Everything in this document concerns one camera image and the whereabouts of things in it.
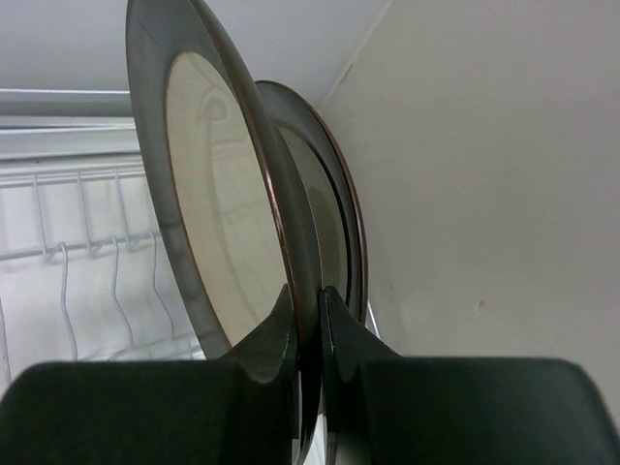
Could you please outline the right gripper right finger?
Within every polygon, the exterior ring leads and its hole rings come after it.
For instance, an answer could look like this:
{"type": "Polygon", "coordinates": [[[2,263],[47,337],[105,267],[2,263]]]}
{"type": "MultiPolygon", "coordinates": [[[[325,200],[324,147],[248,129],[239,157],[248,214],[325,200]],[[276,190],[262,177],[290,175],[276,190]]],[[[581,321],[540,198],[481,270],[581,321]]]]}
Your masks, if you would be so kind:
{"type": "Polygon", "coordinates": [[[619,435],[578,365],[401,356],[320,296],[329,464],[615,464],[619,435]]]}

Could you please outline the grey rim plate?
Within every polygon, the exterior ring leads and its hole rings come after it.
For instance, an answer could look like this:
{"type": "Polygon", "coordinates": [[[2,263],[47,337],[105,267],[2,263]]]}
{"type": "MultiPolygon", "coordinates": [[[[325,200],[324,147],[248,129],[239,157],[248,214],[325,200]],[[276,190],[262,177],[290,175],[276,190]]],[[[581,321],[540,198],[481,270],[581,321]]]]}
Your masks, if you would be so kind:
{"type": "Polygon", "coordinates": [[[231,400],[228,461],[305,461],[321,392],[321,260],[294,157],[203,1],[131,1],[127,74],[170,266],[231,400]]]}
{"type": "Polygon", "coordinates": [[[323,283],[335,287],[350,313],[366,321],[368,257],[356,185],[345,156],[319,113],[283,83],[256,82],[291,151],[312,209],[323,283]]]}

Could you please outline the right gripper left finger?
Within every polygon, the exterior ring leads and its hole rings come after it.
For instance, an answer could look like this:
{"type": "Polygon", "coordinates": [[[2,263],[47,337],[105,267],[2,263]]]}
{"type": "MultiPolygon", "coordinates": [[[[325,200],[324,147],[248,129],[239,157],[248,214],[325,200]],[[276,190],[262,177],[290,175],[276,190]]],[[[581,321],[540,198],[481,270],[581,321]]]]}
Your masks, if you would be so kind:
{"type": "Polygon", "coordinates": [[[5,464],[297,464],[290,294],[212,360],[48,362],[1,402],[5,464]]]}

